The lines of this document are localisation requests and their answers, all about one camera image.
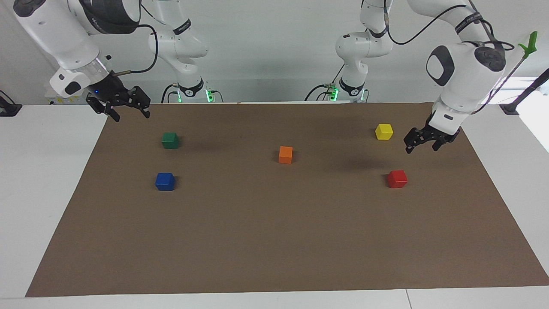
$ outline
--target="white robotic arm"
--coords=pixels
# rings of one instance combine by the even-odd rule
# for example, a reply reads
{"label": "white robotic arm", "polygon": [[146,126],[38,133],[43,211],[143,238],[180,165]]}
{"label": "white robotic arm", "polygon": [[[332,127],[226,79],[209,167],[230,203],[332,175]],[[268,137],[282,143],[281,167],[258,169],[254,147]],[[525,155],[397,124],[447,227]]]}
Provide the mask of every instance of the white robotic arm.
{"label": "white robotic arm", "polygon": [[[170,64],[177,75],[180,96],[186,101],[209,99],[207,82],[198,73],[194,58],[206,56],[208,47],[195,31],[185,13],[182,1],[155,1],[158,21],[169,27],[158,31],[158,56]],[[155,50],[154,38],[149,38],[149,47]]]}
{"label": "white robotic arm", "polygon": [[353,32],[340,36],[335,51],[343,59],[344,66],[339,80],[339,88],[346,93],[351,102],[360,100],[368,65],[366,58],[381,57],[389,54],[393,42],[387,34],[384,13],[389,12],[393,0],[365,0],[360,10],[360,21],[366,27],[365,32]]}
{"label": "white robotic arm", "polygon": [[406,151],[435,141],[437,151],[453,142],[463,121],[471,115],[502,78],[505,50],[488,31],[482,15],[465,0],[408,0],[418,14],[436,17],[446,9],[460,5],[440,17],[451,24],[462,43],[435,48],[427,61],[427,73],[442,93],[423,129],[413,128],[404,138]]}
{"label": "white robotic arm", "polygon": [[27,33],[51,54],[60,68],[50,84],[62,96],[86,88],[88,104],[96,113],[105,113],[115,121],[120,116],[115,106],[137,108],[146,117],[150,98],[135,86],[126,89],[118,76],[102,60],[88,32],[131,33],[139,27],[139,17],[126,11],[128,1],[15,0],[14,13]]}
{"label": "white robotic arm", "polygon": [[[392,0],[365,0],[361,21],[366,32],[344,35],[337,41],[337,54],[345,62],[339,86],[353,102],[360,100],[368,73],[364,60],[384,56],[392,49],[394,41],[389,32],[392,3]],[[462,41],[441,45],[429,56],[427,73],[444,88],[425,127],[413,128],[404,139],[408,153],[427,141],[435,141],[436,151],[454,141],[462,122],[501,79],[506,65],[505,50],[493,31],[488,31],[481,14],[465,0],[408,0],[408,3],[420,15],[451,24]]]}

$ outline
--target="white wall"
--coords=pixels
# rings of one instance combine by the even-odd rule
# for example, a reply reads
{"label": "white wall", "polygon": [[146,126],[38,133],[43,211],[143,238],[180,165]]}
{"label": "white wall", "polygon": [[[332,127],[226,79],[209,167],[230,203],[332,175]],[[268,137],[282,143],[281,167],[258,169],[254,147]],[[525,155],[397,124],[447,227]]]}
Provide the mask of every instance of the white wall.
{"label": "white wall", "polygon": [[[364,30],[358,19],[360,2],[187,0],[185,5],[193,26],[210,42],[208,56],[197,60],[203,77],[213,88],[222,91],[226,101],[299,101],[312,87],[330,82],[341,66],[342,62],[335,53],[337,37]],[[143,4],[154,13],[151,0],[143,0]],[[475,4],[484,18],[492,22],[500,40],[526,43],[532,31],[540,31],[539,51],[523,64],[517,75],[538,76],[549,67],[546,1],[475,0]],[[149,16],[144,15],[142,20],[159,26]],[[402,41],[429,20],[415,14],[405,0],[398,0],[391,11],[391,32]],[[13,18],[3,23],[21,30]],[[4,26],[0,29],[2,80],[5,79],[5,68],[19,72],[11,84],[2,81],[0,85],[13,96],[24,98],[24,103],[30,103],[38,100],[37,91],[34,90],[32,96],[25,95],[23,92],[27,87],[22,89],[14,85],[21,84],[21,80],[32,80],[34,84],[43,82],[53,72],[45,65],[43,56],[38,56],[34,44],[28,38],[22,39],[24,34],[21,31],[11,34]],[[115,70],[140,69],[152,61],[153,55],[146,43],[149,32],[139,29],[123,39],[121,35],[95,36],[93,39],[105,54],[113,56]],[[11,54],[4,50],[5,42],[13,46]],[[436,46],[448,42],[458,42],[458,38],[450,25],[438,21],[407,46],[395,46],[391,54],[369,59],[370,74],[366,87],[371,91],[370,101],[436,99],[440,88],[425,73],[425,61]],[[21,49],[34,55],[26,55],[25,59],[33,59],[15,62],[13,55],[22,57],[17,52]],[[516,64],[520,54],[520,50],[510,54],[509,69]],[[160,100],[165,85],[175,81],[175,76],[170,67],[159,60],[152,71],[124,76],[123,80],[127,86],[142,86],[156,102]]]}

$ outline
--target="wooden block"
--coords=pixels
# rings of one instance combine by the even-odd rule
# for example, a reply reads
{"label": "wooden block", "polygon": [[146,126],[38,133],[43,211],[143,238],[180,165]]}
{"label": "wooden block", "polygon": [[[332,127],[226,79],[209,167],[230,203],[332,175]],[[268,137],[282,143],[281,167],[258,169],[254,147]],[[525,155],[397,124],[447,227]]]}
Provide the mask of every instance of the wooden block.
{"label": "wooden block", "polygon": [[162,136],[162,146],[165,149],[177,149],[179,147],[179,137],[174,132],[166,132]]}
{"label": "wooden block", "polygon": [[154,185],[159,191],[173,191],[175,177],[173,177],[172,173],[158,173]]}
{"label": "wooden block", "polygon": [[379,124],[376,128],[376,137],[380,141],[388,141],[393,136],[393,127],[390,124]]}
{"label": "wooden block", "polygon": [[278,151],[278,163],[291,164],[293,153],[293,147],[280,146],[280,150]]}
{"label": "wooden block", "polygon": [[403,170],[393,170],[387,176],[387,183],[392,189],[402,188],[408,183],[408,177],[406,177]]}

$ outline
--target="table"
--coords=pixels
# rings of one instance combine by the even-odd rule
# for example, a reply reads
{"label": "table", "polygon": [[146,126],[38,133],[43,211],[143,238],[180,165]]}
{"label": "table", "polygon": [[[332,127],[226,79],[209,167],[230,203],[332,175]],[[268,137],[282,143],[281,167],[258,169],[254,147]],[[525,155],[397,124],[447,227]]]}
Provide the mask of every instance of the table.
{"label": "table", "polygon": [[[549,305],[549,288],[307,293],[127,295],[19,299],[74,192],[105,122],[87,106],[25,106],[0,131],[0,307],[526,308]],[[518,117],[496,106],[463,128],[546,272],[549,155]]]}

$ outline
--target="green cube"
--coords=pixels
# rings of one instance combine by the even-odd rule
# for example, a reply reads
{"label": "green cube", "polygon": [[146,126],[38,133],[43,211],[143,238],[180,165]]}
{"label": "green cube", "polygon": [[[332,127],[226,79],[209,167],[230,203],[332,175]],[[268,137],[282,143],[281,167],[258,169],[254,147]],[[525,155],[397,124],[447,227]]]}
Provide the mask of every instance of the green cube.
{"label": "green cube", "polygon": [[162,136],[162,146],[165,149],[177,149],[179,147],[179,137],[173,132],[164,133]]}

